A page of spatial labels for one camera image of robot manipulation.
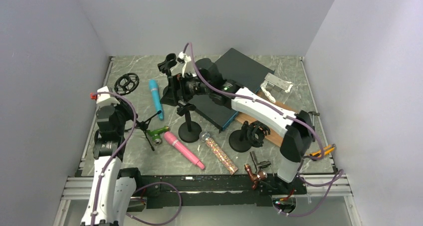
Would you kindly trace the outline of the glitter copper microphone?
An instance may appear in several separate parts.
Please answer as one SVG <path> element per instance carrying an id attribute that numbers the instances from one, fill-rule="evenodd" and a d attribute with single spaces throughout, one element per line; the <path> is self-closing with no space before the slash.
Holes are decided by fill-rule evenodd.
<path id="1" fill-rule="evenodd" d="M 229 156 L 223 151 L 219 144 L 211 137 L 210 133 L 207 131 L 202 131 L 199 135 L 200 140 L 204 142 L 218 158 L 218 160 L 224 165 L 228 170 L 230 175 L 234 175 L 238 171 L 238 167 L 235 163 L 229 158 Z"/>

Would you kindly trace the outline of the short black clip stand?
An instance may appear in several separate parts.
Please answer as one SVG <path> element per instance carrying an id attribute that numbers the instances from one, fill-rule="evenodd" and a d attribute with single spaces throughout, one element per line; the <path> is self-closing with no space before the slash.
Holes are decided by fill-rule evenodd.
<path id="1" fill-rule="evenodd" d="M 191 118 L 191 112 L 195 110 L 196 106 L 191 103 L 185 105 L 178 103 L 177 114 L 185 117 L 185 122 L 179 127 L 178 135 L 186 143 L 198 141 L 202 132 L 201 126 L 197 122 L 192 121 Z"/>

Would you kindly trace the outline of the black tripod shock mount stand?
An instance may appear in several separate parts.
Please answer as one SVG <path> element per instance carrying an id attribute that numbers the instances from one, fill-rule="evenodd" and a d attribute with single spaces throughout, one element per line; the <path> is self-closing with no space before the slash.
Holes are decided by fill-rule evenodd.
<path id="1" fill-rule="evenodd" d="M 114 83 L 114 91 L 124 96 L 130 100 L 132 100 L 135 96 L 135 91 L 140 85 L 140 78 L 138 74 L 130 72 L 125 73 L 121 75 Z M 139 121 L 138 115 L 136 116 L 135 121 L 135 129 L 141 130 L 144 133 L 145 138 L 147 139 L 148 144 L 150 145 L 151 150 L 154 152 L 155 147 L 153 146 L 153 141 L 151 137 L 148 134 L 149 125 L 152 121 L 152 119 L 156 116 L 159 116 L 159 114 L 162 113 L 162 110 L 156 110 L 156 113 L 150 116 L 149 118 Z"/>

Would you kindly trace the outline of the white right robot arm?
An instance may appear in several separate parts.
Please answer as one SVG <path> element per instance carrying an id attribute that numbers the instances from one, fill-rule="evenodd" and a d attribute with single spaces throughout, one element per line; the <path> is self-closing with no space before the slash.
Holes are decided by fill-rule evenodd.
<path id="1" fill-rule="evenodd" d="M 208 68 L 195 66 L 194 73 L 173 75 L 171 69 L 178 63 L 188 63 L 188 60 L 169 54 L 163 62 L 158 63 L 158 70 L 166 74 L 168 79 L 161 103 L 177 106 L 180 102 L 188 103 L 196 95 L 207 95 L 216 105 L 247 114 L 274 130 L 283 138 L 280 146 L 282 161 L 275 188 L 282 194 L 293 189 L 302 159 L 317 137 L 309 114 L 278 107 L 242 84 L 223 78 L 215 64 Z"/>

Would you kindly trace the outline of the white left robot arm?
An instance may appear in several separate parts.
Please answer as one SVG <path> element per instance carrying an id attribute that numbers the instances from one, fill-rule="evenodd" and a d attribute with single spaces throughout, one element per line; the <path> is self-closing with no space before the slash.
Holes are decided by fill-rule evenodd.
<path id="1" fill-rule="evenodd" d="M 138 168 L 122 168 L 127 139 L 127 121 L 136 121 L 125 102 L 101 103 L 96 111 L 98 130 L 94 135 L 94 176 L 82 226 L 121 226 L 132 196 L 142 192 Z"/>

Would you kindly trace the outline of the tall black microphone stand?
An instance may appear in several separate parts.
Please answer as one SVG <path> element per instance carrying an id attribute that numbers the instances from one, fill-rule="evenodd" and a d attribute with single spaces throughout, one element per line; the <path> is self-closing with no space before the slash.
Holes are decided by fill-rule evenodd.
<path id="1" fill-rule="evenodd" d="M 165 57 L 165 60 L 158 63 L 158 70 L 168 76 L 173 76 L 171 69 L 178 64 L 177 55 L 175 53 L 170 53 Z"/>

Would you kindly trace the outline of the blue toy microphone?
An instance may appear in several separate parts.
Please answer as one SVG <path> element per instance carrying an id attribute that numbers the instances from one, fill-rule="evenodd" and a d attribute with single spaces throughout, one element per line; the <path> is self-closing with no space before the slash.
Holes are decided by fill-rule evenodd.
<path id="1" fill-rule="evenodd" d="M 149 89 L 152 95 L 152 99 L 155 105 L 155 108 L 157 111 L 160 111 L 160 113 L 158 114 L 159 119 L 161 121 L 164 120 L 164 112 L 163 112 L 163 107 L 162 104 L 160 102 L 160 94 L 159 94 L 159 87 L 158 84 L 155 80 L 150 79 L 149 80 Z"/>

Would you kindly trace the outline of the pink toy microphone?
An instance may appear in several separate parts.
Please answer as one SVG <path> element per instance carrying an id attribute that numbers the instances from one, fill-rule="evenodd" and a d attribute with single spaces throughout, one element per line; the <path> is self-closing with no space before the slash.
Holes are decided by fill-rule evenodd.
<path id="1" fill-rule="evenodd" d="M 205 169 L 205 165 L 202 161 L 191 152 L 179 139 L 171 132 L 167 131 L 163 134 L 164 139 L 168 144 L 177 149 L 186 159 L 188 159 L 193 165 L 197 166 L 201 170 Z"/>

